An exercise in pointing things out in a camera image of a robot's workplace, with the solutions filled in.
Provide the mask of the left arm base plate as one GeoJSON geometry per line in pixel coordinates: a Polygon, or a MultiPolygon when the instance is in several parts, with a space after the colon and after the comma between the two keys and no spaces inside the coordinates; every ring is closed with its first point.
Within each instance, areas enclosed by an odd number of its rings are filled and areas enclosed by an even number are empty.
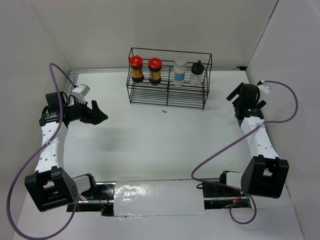
{"type": "Polygon", "coordinates": [[[81,196],[76,213],[96,213],[104,217],[114,216],[115,182],[98,182],[96,192],[90,197],[81,196]]]}

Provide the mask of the red lid sauce jar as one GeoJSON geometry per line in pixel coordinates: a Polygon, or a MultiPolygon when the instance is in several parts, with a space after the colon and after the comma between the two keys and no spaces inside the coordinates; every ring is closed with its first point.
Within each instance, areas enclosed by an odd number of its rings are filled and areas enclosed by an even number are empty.
{"type": "Polygon", "coordinates": [[[132,80],[141,83],[144,80],[143,59],[139,55],[134,55],[129,58],[129,66],[132,80]]]}

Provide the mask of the white bottle blue label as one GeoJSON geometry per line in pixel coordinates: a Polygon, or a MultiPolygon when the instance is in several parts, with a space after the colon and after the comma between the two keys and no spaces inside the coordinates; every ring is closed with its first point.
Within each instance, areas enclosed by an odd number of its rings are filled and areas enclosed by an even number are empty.
{"type": "Polygon", "coordinates": [[[183,58],[177,58],[174,61],[173,79],[175,86],[182,86],[185,80],[187,61],[183,58]]]}

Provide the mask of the black cap pellet bottle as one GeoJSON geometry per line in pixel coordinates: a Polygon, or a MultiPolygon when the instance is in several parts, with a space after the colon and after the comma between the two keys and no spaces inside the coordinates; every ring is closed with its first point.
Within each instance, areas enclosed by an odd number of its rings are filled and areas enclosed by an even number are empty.
{"type": "Polygon", "coordinates": [[[191,73],[189,77],[189,84],[191,86],[198,86],[202,81],[202,74],[204,72],[204,65],[202,64],[201,60],[198,60],[191,66],[191,73]]]}

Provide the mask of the red lid chili jar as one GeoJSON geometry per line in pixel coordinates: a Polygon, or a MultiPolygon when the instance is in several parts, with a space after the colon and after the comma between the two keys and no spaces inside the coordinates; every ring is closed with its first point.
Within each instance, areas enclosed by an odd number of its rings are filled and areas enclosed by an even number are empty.
{"type": "Polygon", "coordinates": [[[152,85],[158,85],[161,83],[161,69],[162,69],[162,61],[157,58],[151,58],[148,61],[148,69],[149,69],[149,82],[152,85]]]}

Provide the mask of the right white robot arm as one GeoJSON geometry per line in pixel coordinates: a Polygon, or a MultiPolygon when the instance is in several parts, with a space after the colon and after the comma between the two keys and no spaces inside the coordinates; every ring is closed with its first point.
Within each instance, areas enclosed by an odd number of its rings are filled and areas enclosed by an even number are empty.
{"type": "Polygon", "coordinates": [[[251,155],[246,169],[243,173],[224,171],[218,184],[220,194],[230,196],[237,188],[246,195],[278,199],[289,163],[276,153],[263,125],[265,119],[261,108],[266,102],[259,100],[260,89],[253,84],[241,83],[226,99],[233,100],[235,118],[243,133],[247,135],[257,130],[246,138],[251,155]]]}

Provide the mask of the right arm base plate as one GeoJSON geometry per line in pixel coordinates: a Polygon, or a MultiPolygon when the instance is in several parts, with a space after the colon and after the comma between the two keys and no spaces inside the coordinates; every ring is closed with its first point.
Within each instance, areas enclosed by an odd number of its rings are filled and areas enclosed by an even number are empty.
{"type": "Polygon", "coordinates": [[[251,208],[248,197],[240,191],[207,183],[199,183],[196,188],[202,191],[205,210],[229,209],[234,203],[234,208],[251,208]]]}

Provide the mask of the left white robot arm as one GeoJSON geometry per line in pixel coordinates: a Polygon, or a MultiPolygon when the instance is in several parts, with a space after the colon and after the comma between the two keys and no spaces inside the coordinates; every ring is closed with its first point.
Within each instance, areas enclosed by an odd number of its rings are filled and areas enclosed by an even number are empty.
{"type": "Polygon", "coordinates": [[[78,199],[76,182],[64,170],[64,146],[68,125],[73,121],[98,125],[108,119],[95,100],[88,104],[68,105],[64,92],[48,93],[47,106],[41,113],[39,125],[44,146],[32,175],[24,185],[40,212],[73,204],[78,199]]]}

